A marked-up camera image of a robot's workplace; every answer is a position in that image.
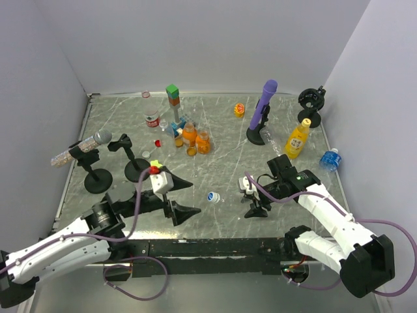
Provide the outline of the white blue bottle cap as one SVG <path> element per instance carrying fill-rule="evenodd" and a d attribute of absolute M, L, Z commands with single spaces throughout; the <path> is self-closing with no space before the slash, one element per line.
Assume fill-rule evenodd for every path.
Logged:
<path fill-rule="evenodd" d="M 218 203 L 221 200 L 221 196 L 217 192 L 209 192 L 207 200 L 212 203 Z"/>

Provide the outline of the clear plastic bottle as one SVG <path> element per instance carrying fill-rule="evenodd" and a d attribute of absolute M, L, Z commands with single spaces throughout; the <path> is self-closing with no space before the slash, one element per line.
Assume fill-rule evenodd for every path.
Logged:
<path fill-rule="evenodd" d="M 263 127 L 260 130 L 259 134 L 264 144 L 270 147 L 273 150 L 273 152 L 277 154 L 278 157 L 283 154 L 281 145 L 277 141 L 277 136 L 270 128 Z"/>

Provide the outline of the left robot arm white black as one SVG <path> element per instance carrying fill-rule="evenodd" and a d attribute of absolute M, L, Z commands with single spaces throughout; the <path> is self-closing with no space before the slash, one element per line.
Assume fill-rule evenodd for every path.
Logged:
<path fill-rule="evenodd" d="M 167 198 L 168 192 L 192 185 L 165 166 L 151 166 L 136 184 L 107 191 L 100 202 L 53 235 L 17 252 L 2 251 L 1 308 L 28 300 L 37 285 L 55 276 L 92 263 L 125 260 L 140 214 L 162 210 L 174 226 L 199 214 L 200 208 Z"/>

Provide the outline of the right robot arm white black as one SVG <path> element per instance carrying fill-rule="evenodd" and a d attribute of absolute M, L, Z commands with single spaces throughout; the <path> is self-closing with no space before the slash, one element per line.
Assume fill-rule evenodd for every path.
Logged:
<path fill-rule="evenodd" d="M 394 245 L 376 236 L 348 213 L 309 170 L 298 171 L 287 155 L 267 162 L 273 181 L 261 186 L 252 176 L 238 179 L 245 198 L 252 201 L 246 218 L 266 217 L 271 203 L 295 201 L 311 213 L 330 234 L 331 240 L 301 225 L 291 228 L 281 250 L 292 260 L 311 257 L 339 274 L 343 285 L 355 297 L 375 291 L 395 277 Z"/>

